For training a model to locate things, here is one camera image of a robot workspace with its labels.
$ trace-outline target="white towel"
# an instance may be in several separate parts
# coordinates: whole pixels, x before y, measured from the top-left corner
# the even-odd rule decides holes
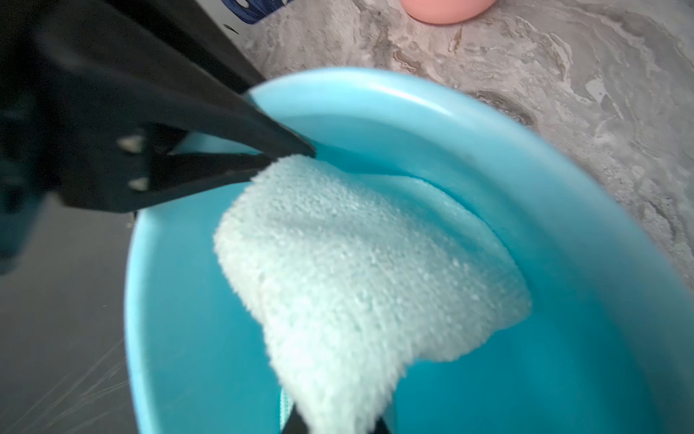
[[[489,227],[414,178],[283,158],[214,244],[312,434],[368,433],[415,359],[456,360],[532,309]]]

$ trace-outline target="dark gray surface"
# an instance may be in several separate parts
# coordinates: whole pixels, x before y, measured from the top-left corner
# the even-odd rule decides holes
[[[123,345],[131,220],[48,200],[0,277],[0,434],[137,432]]]

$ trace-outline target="pink bottle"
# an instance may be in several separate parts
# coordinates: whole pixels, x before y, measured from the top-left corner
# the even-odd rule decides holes
[[[496,0],[400,0],[405,12],[430,24],[453,24],[484,12]]]

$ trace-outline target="white cloth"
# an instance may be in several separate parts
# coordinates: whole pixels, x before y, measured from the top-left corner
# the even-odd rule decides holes
[[[416,358],[455,360],[532,309],[489,227],[414,178],[284,158],[214,243],[312,434],[368,433]]]

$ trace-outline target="gray marble surface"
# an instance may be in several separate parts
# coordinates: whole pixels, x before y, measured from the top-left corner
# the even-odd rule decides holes
[[[399,0],[295,0],[240,48],[268,77],[392,69],[508,112],[598,180],[694,288],[693,3],[501,0],[431,26]]]

